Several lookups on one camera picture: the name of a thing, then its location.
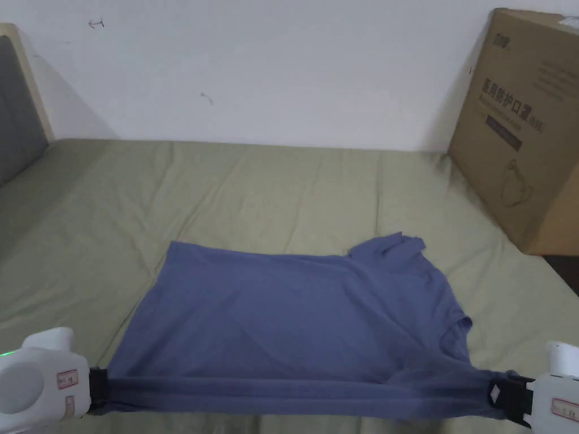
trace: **white wall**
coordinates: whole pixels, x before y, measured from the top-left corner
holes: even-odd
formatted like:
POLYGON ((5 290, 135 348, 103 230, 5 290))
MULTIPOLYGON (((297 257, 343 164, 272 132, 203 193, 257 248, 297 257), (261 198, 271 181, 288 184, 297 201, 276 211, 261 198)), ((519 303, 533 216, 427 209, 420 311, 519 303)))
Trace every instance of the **white wall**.
POLYGON ((493 8, 579 14, 577 0, 0 6, 23 33, 57 138, 406 150, 446 149, 493 8))

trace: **gray headboard cushion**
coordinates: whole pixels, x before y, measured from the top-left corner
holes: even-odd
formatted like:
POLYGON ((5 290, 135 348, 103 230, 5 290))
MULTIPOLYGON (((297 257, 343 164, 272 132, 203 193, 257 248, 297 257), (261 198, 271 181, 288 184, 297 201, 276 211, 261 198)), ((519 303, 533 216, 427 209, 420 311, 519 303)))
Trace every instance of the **gray headboard cushion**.
POLYGON ((20 41, 16 42, 13 35, 0 35, 0 186, 38 160, 49 142, 41 120, 44 110, 39 113, 36 104, 38 91, 34 83, 30 89, 30 67, 23 68, 23 53, 17 52, 20 41))

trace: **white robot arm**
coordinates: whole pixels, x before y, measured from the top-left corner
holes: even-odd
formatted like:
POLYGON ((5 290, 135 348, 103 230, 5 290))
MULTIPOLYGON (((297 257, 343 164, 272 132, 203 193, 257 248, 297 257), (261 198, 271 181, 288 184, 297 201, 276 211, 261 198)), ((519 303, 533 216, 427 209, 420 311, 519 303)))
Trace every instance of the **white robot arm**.
POLYGON ((91 377, 94 383, 106 371, 89 369, 83 356, 71 352, 72 338, 68 328, 46 330, 0 355, 0 434, 80 418, 98 404, 91 377))
POLYGON ((579 348, 549 342, 549 372, 492 381, 489 403, 535 434, 579 433, 579 348))

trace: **red label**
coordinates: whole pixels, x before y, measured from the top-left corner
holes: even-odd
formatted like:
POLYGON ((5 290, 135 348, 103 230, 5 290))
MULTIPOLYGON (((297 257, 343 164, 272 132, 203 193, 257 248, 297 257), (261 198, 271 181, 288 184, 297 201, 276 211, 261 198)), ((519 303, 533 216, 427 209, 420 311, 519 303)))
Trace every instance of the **red label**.
POLYGON ((66 389, 67 387, 78 384, 78 372, 76 369, 72 371, 59 372, 56 375, 56 384, 59 389, 66 389))
POLYGON ((579 422, 579 404, 555 398, 551 403, 551 413, 573 422, 579 422))

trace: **bed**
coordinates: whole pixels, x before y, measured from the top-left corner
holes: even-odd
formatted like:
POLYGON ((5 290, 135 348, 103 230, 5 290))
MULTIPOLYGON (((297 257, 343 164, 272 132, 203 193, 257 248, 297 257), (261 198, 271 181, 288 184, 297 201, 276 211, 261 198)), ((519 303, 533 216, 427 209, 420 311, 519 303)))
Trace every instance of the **bed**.
MULTIPOLYGON (((446 155, 184 142, 52 143, 0 188, 0 350, 55 326, 105 367, 171 240, 260 253, 344 254, 420 236, 474 321, 475 366, 537 376, 549 339, 579 344, 579 298, 506 238, 446 155)), ((110 414, 74 433, 526 432, 479 418, 110 414)))

